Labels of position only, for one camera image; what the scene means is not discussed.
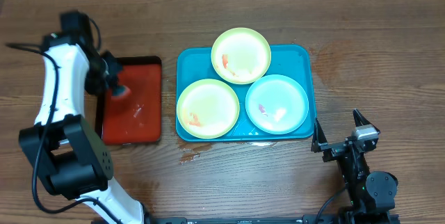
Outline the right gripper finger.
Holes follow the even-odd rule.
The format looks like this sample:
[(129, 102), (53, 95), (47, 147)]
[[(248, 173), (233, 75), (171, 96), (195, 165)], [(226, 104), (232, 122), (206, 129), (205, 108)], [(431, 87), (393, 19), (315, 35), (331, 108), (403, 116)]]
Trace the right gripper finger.
[(327, 139), (318, 121), (318, 118), (315, 118), (314, 133), (312, 135), (312, 142), (311, 142), (311, 151), (315, 153), (322, 152), (326, 146), (327, 146)]
[(369, 124), (369, 121), (359, 112), (358, 109), (353, 110), (353, 117), (356, 127), (361, 127)]

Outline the yellow-green plate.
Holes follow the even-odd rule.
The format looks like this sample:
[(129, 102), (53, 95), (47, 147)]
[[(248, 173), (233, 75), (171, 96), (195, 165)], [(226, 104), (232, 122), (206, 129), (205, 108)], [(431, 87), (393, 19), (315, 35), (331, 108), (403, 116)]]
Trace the yellow-green plate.
[(217, 79), (188, 85), (177, 100), (177, 119), (186, 133), (201, 139), (227, 134), (236, 124), (241, 106), (234, 90)]
[(244, 85), (262, 78), (272, 61), (268, 41), (259, 32), (238, 27), (220, 34), (211, 48), (211, 64), (225, 81)]

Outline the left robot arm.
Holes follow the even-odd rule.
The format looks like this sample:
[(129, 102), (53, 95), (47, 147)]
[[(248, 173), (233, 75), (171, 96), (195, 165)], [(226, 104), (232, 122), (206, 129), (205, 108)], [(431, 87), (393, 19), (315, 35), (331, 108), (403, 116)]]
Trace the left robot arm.
[(148, 223), (145, 206), (114, 178), (111, 154), (85, 119), (86, 93), (127, 93), (118, 83), (122, 67), (110, 52), (100, 51), (101, 36), (91, 31), (96, 23), (85, 13), (61, 14), (60, 26), (41, 45), (9, 44), (44, 59), (39, 113), (34, 125), (19, 133), (19, 145), (33, 167), (33, 200), (48, 214), (85, 204), (103, 223)]

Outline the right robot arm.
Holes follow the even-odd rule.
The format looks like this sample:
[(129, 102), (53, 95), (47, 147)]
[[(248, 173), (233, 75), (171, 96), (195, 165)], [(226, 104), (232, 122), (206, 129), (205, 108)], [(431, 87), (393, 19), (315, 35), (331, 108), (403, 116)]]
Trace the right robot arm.
[[(323, 161), (336, 161), (344, 187), (331, 196), (310, 223), (385, 223), (400, 222), (395, 208), (398, 189), (396, 176), (385, 171), (370, 171), (365, 154), (376, 149), (380, 130), (357, 109), (353, 110), (355, 128), (345, 141), (329, 144), (319, 121), (314, 122), (311, 151), (321, 152)], [(342, 207), (337, 215), (325, 215), (327, 206), (347, 192), (351, 206)]]

